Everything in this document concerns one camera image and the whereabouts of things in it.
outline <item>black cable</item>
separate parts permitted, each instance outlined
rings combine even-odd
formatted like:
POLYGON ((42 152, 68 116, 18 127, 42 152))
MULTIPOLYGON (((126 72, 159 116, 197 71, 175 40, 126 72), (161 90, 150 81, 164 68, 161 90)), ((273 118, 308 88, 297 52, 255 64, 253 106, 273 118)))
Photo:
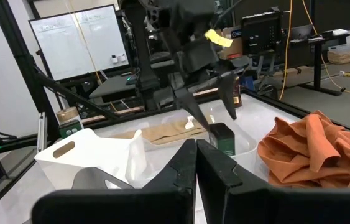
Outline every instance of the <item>black cable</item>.
POLYGON ((219 22, 227 15, 229 14, 229 12, 233 11, 235 7, 237 7, 241 2, 243 2, 243 0, 239 0, 238 2, 236 2, 235 4, 233 4, 230 8, 226 9, 222 14, 220 14, 220 16, 218 17, 218 19, 216 20, 216 22, 213 25, 213 29, 216 29, 216 27, 218 26, 219 22))
POLYGON ((5 133, 2 133, 2 132, 0 132, 0 135, 7 136, 9 139, 17 139, 16 136, 13 136, 13 135, 10 135, 10 134, 5 134, 5 133))

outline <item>floor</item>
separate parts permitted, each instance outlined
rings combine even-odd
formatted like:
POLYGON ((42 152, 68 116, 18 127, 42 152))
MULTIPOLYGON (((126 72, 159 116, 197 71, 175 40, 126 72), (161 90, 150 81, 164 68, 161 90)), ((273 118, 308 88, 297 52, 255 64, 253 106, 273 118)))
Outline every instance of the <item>floor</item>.
MULTIPOLYGON (((233 159, 238 161, 242 166, 246 166, 246 169, 249 169, 251 172, 255 173, 255 175, 267 180, 268 169, 256 154, 257 143, 271 131, 274 126, 275 117, 280 117, 290 123, 297 121, 298 118, 247 95, 242 95, 242 102, 243 106, 236 110, 238 119, 235 121, 227 115, 228 113, 221 101, 205 103, 201 105, 201 109, 205 114, 214 116, 217 123, 224 122, 235 130, 234 133, 237 139, 241 139, 241 141, 236 143, 236 152, 238 154, 236 153, 237 155, 233 157, 233 159)), ((184 110, 172 111, 149 118, 102 128, 95 132, 101 137, 108 137, 125 131, 186 119, 187 116, 188 113, 184 110)), ((176 149, 180 148, 181 144, 182 143, 178 141, 174 142, 174 144, 170 143, 170 145, 159 146, 159 149, 157 149, 158 146, 151 144, 145 145, 147 148, 146 157, 155 158, 155 161, 148 159, 149 165, 162 167, 171 158, 171 156, 168 155, 174 154, 176 149)), ((38 198, 54 190, 53 185, 49 182, 40 166, 35 164, 0 200, 0 223, 21 224, 27 222, 30 218, 32 206, 38 198)), ((203 208, 198 206, 198 204, 201 205, 201 203, 196 202, 196 204, 196 208, 199 209, 196 210, 195 223, 206 223, 202 210, 203 208)))
MULTIPOLYGON (((0 161, 10 178, 19 175, 33 160, 35 147, 25 147, 10 153, 0 154, 0 161)), ((0 180, 0 191, 4 189, 11 180, 2 178, 0 180)))
MULTIPOLYGON (((350 72, 350 64, 328 65, 328 70, 331 75, 339 74, 340 70, 350 72)), ((289 77, 287 86, 295 86, 309 79, 309 81, 312 81, 312 77, 312 70, 294 75, 289 77)), ((328 78, 325 70, 322 71, 322 77, 321 86, 323 88, 339 90, 328 78)), ((335 76, 333 81, 350 91, 350 77, 335 76)), ((341 96, 331 96, 295 86, 285 90, 283 101, 308 111, 321 110, 331 119, 350 127, 350 93, 343 93, 341 96)))

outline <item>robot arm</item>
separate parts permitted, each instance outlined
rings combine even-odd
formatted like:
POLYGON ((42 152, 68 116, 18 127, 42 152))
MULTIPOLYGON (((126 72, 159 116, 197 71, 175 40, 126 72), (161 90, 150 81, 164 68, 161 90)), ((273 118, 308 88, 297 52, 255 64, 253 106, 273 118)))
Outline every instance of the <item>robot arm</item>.
POLYGON ((181 107, 209 130, 190 90, 198 90, 196 86, 206 86, 207 83, 214 84, 219 87, 219 95, 229 114, 236 119, 233 102, 236 74, 209 73, 219 61, 213 44, 205 37, 215 18, 214 0, 123 0, 119 3, 125 10, 139 3, 146 10, 149 23, 159 30, 183 80, 181 84, 171 85, 174 99, 181 107))

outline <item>desk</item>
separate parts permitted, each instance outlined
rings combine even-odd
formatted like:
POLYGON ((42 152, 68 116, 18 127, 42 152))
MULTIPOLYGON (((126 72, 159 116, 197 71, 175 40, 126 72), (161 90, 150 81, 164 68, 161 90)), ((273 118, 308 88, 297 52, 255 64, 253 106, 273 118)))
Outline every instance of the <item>desk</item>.
MULTIPOLYGON (((325 44, 326 42, 331 41, 331 40, 346 39, 346 37, 348 37, 348 36, 350 36, 350 34, 343 34, 343 35, 339 35, 336 37, 321 38, 321 39, 317 39, 317 40, 309 40, 308 44, 310 46, 314 45, 314 82, 313 82, 313 86, 311 86, 307 83, 299 84, 298 86, 300 86, 302 88, 309 89, 309 90, 314 90, 314 91, 318 91, 321 93, 326 93, 326 94, 333 95, 333 96, 342 95, 341 91, 334 91, 334 90, 329 90, 329 89, 321 87, 321 64, 322 64, 321 56, 322 56, 322 51, 323 51, 323 44, 325 44)), ((292 44, 291 43, 291 46, 297 47, 301 44, 299 44, 299 43, 292 44)))
POLYGON ((108 78, 101 86, 89 95, 89 99, 107 96, 105 100, 114 101, 136 95, 135 85, 126 85, 127 79, 132 75, 108 78))

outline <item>white bin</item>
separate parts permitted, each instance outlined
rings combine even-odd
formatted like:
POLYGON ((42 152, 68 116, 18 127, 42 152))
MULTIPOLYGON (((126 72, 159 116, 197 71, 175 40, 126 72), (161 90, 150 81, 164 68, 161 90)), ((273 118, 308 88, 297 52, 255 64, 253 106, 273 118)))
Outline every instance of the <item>white bin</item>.
MULTIPOLYGON (((215 116, 217 122, 221 122, 219 116, 215 116)), ((230 129, 235 134, 235 147, 236 154, 231 156, 232 159, 238 162, 243 168, 248 171, 257 174, 260 169, 260 160, 257 155, 257 142, 253 140, 247 132, 242 130, 236 123, 227 123, 230 129)), ((193 136, 195 139, 204 139, 209 142, 208 133, 202 133, 197 136, 193 136)), ((139 179, 131 181, 130 184, 139 189, 143 188, 149 183, 169 162, 169 160, 176 154, 186 139, 171 142, 163 145, 153 145, 145 140, 145 156, 147 160, 147 168, 139 179)), ((195 223, 206 223, 203 203, 201 199, 200 188, 196 186, 196 198, 195 198, 195 223)))
POLYGON ((57 190, 70 189, 76 173, 86 167, 97 167, 129 183, 147 166, 141 134, 138 130, 132 139, 101 138, 84 129, 38 153, 35 160, 57 190))

